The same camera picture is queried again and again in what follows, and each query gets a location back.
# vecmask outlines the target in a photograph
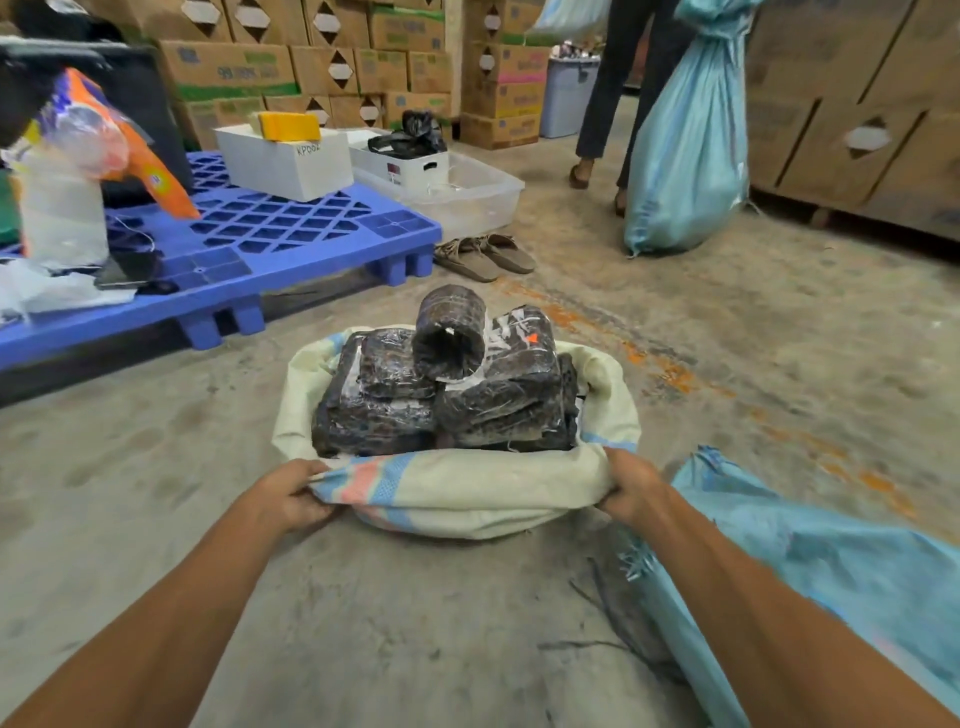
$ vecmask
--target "foot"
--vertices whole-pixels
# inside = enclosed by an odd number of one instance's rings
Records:
[[[570,186],[574,189],[587,189],[591,174],[593,174],[593,159],[581,159],[570,170]]]
[[[613,212],[617,217],[624,217],[627,214],[627,190],[618,189],[616,197],[613,198]]]

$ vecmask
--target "plastic-wrapped bundle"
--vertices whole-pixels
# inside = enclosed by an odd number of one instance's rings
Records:
[[[538,452],[569,450],[577,444],[577,370],[570,354],[557,357],[562,378],[561,395],[549,402],[532,404],[515,415],[508,415],[517,425],[504,426],[501,420],[489,420],[459,433],[456,444],[461,448],[483,448]]]
[[[385,399],[431,400],[437,385],[414,369],[411,328],[378,328],[360,348],[360,387]]]
[[[381,400],[360,386],[360,348],[367,333],[344,344],[336,374],[314,416],[320,455],[392,455],[433,447],[432,400]]]
[[[487,305],[469,288],[444,285],[420,302],[414,367],[430,379],[456,381],[483,363]]]
[[[560,393],[560,364],[550,320],[528,304],[492,322],[483,365],[472,376],[447,383],[434,411],[449,432],[465,432],[490,420],[498,420],[503,431],[510,432],[520,424],[535,426],[530,417],[536,412],[542,414],[540,425],[546,425],[550,413],[545,407],[524,411],[535,403],[555,400]],[[492,428],[487,431],[493,434]]]

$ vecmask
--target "yellow sponge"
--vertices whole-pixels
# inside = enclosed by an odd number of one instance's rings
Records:
[[[251,126],[270,141],[318,141],[320,121],[312,113],[259,111],[251,114]]]

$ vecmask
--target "gray trash bin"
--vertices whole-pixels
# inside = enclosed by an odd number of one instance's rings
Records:
[[[540,136],[553,139],[580,131],[600,59],[550,59],[543,92]]]

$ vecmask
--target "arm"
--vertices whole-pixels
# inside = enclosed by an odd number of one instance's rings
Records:
[[[257,480],[2,728],[186,728],[279,539],[332,513],[303,490],[323,470],[293,460]]]
[[[657,554],[755,728],[957,728],[842,621],[794,592],[625,450],[600,504]]]

